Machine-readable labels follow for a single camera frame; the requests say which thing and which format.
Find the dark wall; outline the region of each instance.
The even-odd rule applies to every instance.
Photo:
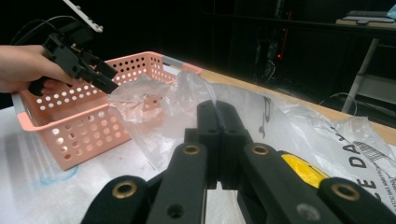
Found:
[[[105,27],[102,34],[96,35],[87,44],[93,53],[104,60],[153,50],[250,82],[254,81],[252,73],[255,69],[257,42],[265,37],[267,28],[203,22],[196,15],[205,11],[272,18],[276,5],[276,0],[73,2]],[[285,4],[287,10],[292,11],[294,20],[333,23],[349,10],[388,10],[394,2],[286,0]],[[59,15],[78,17],[63,1],[5,1],[0,7],[0,44],[8,44],[28,21]],[[347,90],[369,43],[369,38],[290,31],[284,57],[277,64],[276,75],[296,79],[307,88],[324,95]],[[262,51],[265,52],[267,47],[263,45]],[[391,49],[382,51],[378,53],[381,56],[379,58],[383,58],[382,55],[390,55],[386,57],[389,60],[395,57]],[[376,71],[380,67],[388,71],[383,64],[384,60],[375,60],[369,70]],[[9,105],[9,97],[0,100],[2,104]]]

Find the finger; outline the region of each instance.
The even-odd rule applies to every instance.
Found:
[[[1,92],[16,92],[27,90],[29,84],[27,82],[20,81],[4,81],[0,79],[0,90]]]
[[[49,61],[44,56],[36,57],[36,59],[37,62],[41,64],[40,74],[43,77],[51,77],[71,85],[75,82],[58,64]]]
[[[59,90],[61,88],[64,88],[65,86],[66,86],[66,84],[64,82],[58,81],[58,80],[55,80],[55,79],[51,79],[51,78],[46,79],[43,82],[43,87],[44,88],[52,89],[52,90]]]
[[[41,90],[41,93],[43,93],[43,95],[53,95],[53,94],[55,94],[55,90],[52,90],[52,89],[47,89],[47,88],[43,88],[42,90]]]
[[[44,49],[44,47],[41,45],[21,45],[21,46],[16,46],[16,47],[24,49],[24,50],[28,50],[32,53],[41,54],[41,55],[47,57],[47,52]]]

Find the white plastic bag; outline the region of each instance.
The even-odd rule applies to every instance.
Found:
[[[206,100],[223,101],[236,108],[254,142],[297,155],[329,176],[352,180],[396,213],[396,182],[386,174],[394,177],[395,157],[367,118],[329,120],[306,105],[266,92],[212,84],[190,72],[180,72],[170,86],[142,79],[113,91],[110,110],[160,170],[183,141],[184,130],[196,128],[196,106]],[[150,112],[144,111],[145,95],[155,95],[160,103]],[[226,213],[236,207],[219,206]],[[233,221],[225,218],[223,223]]]

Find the pink plastic basket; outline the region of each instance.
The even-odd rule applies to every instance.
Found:
[[[169,82],[177,77],[178,71],[197,75],[202,71],[155,52],[142,52],[107,63],[118,70],[113,80],[119,85],[141,74]],[[36,97],[22,91],[12,98],[22,128],[38,133],[63,170],[131,139],[117,118],[108,113],[107,95],[89,83],[65,87],[53,96]]]

